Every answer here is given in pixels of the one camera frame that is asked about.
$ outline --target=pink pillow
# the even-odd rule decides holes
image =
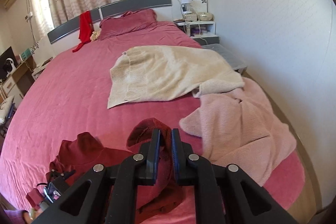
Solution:
[[[156,13],[152,9],[135,12],[128,11],[118,18],[103,19],[100,22],[101,33],[99,40],[142,30],[156,22]]]

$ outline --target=computer monitor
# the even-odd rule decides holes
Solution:
[[[7,78],[8,73],[2,67],[5,64],[7,58],[13,59],[15,67],[17,67],[18,63],[16,61],[12,47],[9,47],[2,55],[0,55],[0,79],[4,80]]]

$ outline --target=small box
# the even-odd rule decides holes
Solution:
[[[26,61],[32,55],[29,49],[26,49],[23,53],[20,54],[20,58],[22,61]]]
[[[184,14],[185,21],[197,21],[198,17],[196,14]]]

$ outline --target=shelf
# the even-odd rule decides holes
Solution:
[[[218,35],[208,32],[208,33],[203,33],[203,34],[194,34],[194,36],[190,38],[195,39],[195,38],[205,38],[205,37],[218,37]]]
[[[175,24],[177,24],[178,26],[183,26],[186,25],[186,23],[189,23],[190,25],[215,24],[214,21],[192,21],[192,22],[179,22]]]

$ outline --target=pink bedsheet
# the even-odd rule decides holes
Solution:
[[[45,182],[49,163],[61,141],[75,140],[88,131],[105,147],[126,150],[131,130],[141,120],[155,117],[171,128],[200,106],[190,95],[170,102],[123,104],[107,109],[111,88],[109,70],[122,52],[133,46],[172,45],[199,47],[173,23],[127,33],[84,45],[80,51],[59,54],[45,69],[21,102],[9,127],[0,157],[0,193],[16,208],[29,208],[25,195]],[[181,139],[202,153],[202,142],[180,130]],[[288,208],[304,185],[303,167],[296,153],[272,173],[267,190]],[[184,188],[186,199],[172,212],[146,223],[195,223],[194,196]]]

